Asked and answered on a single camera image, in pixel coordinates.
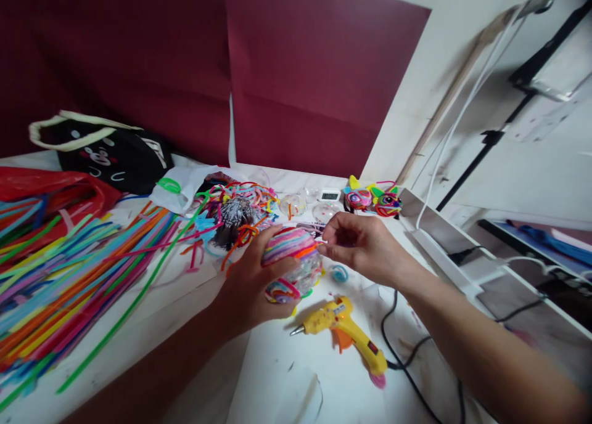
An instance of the pipe cleaner ball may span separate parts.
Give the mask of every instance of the pipe cleaner ball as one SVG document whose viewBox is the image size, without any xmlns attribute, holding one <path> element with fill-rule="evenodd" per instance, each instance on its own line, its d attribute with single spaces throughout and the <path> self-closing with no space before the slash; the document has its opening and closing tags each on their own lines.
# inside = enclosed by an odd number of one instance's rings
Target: pipe cleaner ball
<svg viewBox="0 0 592 424">
<path fill-rule="evenodd" d="M 323 271 L 316 242 L 306 230 L 288 227 L 273 235 L 263 253 L 261 266 L 272 265 L 288 256 L 300 259 L 300 266 L 268 285 L 265 296 L 269 302 L 284 304 L 306 296 Z"/>
</svg>

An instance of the white table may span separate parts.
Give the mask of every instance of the white table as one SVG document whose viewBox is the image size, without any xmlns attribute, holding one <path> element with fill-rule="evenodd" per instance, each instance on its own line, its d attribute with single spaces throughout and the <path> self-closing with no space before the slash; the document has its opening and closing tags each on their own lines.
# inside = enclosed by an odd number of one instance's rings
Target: white table
<svg viewBox="0 0 592 424">
<path fill-rule="evenodd" d="M 176 157 L 177 165 L 191 161 Z M 0 165 L 31 166 L 58 169 L 53 152 L 34 153 L 1 160 Z M 302 187 L 336 187 L 347 184 L 344 178 L 299 173 L 272 168 L 234 164 L 250 180 L 267 184 L 280 194 L 296 192 Z M 123 202 L 119 208 L 139 210 L 145 200 Z M 309 210 L 298 220 L 312 221 Z M 385 225 L 397 240 L 423 265 L 430 268 L 408 234 L 405 219 L 385 219 Z M 144 276 L 92 328 L 72 354 L 56 369 L 45 375 L 27 397 L 16 400 L 0 415 L 0 423 L 56 423 L 76 409 L 94 393 L 112 381 L 142 356 L 170 336 L 182 324 L 207 306 L 217 294 L 223 276 L 220 262 L 204 264 L 195 274 L 181 275 L 188 256 L 180 256 L 178 247 L 164 266 L 156 288 L 152 289 L 114 339 L 95 358 L 66 392 L 56 389 L 107 333 L 130 305 L 145 282 Z M 149 269 L 154 268 L 158 256 Z M 326 259 L 326 268 L 331 262 Z M 332 344 L 330 331 L 319 335 L 289 336 L 311 308 L 331 300 L 332 295 L 347 295 L 354 304 L 352 318 L 394 361 L 380 334 L 380 321 L 392 306 L 393 292 L 374 285 L 350 271 L 347 283 L 325 277 L 313 294 L 304 299 L 296 318 L 268 322 L 223 347 L 205 366 L 167 413 L 167 423 L 274 423 L 284 388 L 302 370 L 312 371 L 319 379 L 323 405 L 318 423 L 430 422 L 402 372 L 387 372 L 387 388 L 377 389 L 368 377 L 363 361 L 354 347 L 339 354 Z M 427 330 L 400 296 L 395 317 L 387 321 L 387 336 L 400 356 L 406 359 L 411 348 Z M 456 378 L 443 362 L 433 343 L 426 343 L 411 367 L 416 382 L 429 404 L 443 422 L 458 422 L 459 404 Z M 472 422 L 467 401 L 467 422 Z"/>
</svg>

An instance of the digital thermometer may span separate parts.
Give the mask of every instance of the digital thermometer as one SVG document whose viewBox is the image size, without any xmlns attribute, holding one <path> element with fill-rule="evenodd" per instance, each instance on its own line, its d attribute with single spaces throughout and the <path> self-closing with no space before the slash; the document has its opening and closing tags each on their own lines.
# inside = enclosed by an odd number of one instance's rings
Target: digital thermometer
<svg viewBox="0 0 592 424">
<path fill-rule="evenodd" d="M 319 193 L 319 202 L 336 202 L 340 196 L 340 189 L 323 188 Z"/>
</svg>

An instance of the white plastic bag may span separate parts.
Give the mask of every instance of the white plastic bag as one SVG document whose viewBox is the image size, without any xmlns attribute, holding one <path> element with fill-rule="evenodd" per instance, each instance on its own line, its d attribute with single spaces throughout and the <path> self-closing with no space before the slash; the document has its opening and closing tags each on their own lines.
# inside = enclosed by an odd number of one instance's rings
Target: white plastic bag
<svg viewBox="0 0 592 424">
<path fill-rule="evenodd" d="M 162 185 L 157 184 L 152 190 L 150 200 L 161 207 L 166 208 L 173 213 L 184 216 L 190 209 L 193 203 L 193 197 L 199 187 L 204 183 L 205 178 L 209 174 L 221 171 L 225 175 L 237 180 L 238 182 L 245 182 L 247 178 L 240 172 L 231 168 L 223 168 L 217 165 L 196 165 L 192 167 L 173 167 L 166 172 L 161 179 L 165 182 L 167 180 L 174 181 L 178 184 L 180 192 L 172 192 L 167 190 Z"/>
</svg>

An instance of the glue gun nozzle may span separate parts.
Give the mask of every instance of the glue gun nozzle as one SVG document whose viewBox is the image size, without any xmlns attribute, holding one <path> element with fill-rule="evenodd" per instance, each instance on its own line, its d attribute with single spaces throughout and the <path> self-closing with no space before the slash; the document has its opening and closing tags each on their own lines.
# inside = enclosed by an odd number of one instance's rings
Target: glue gun nozzle
<svg viewBox="0 0 592 424">
<path fill-rule="evenodd" d="M 298 333 L 304 332 L 304 325 L 301 325 L 290 332 L 290 336 L 298 335 Z"/>
</svg>

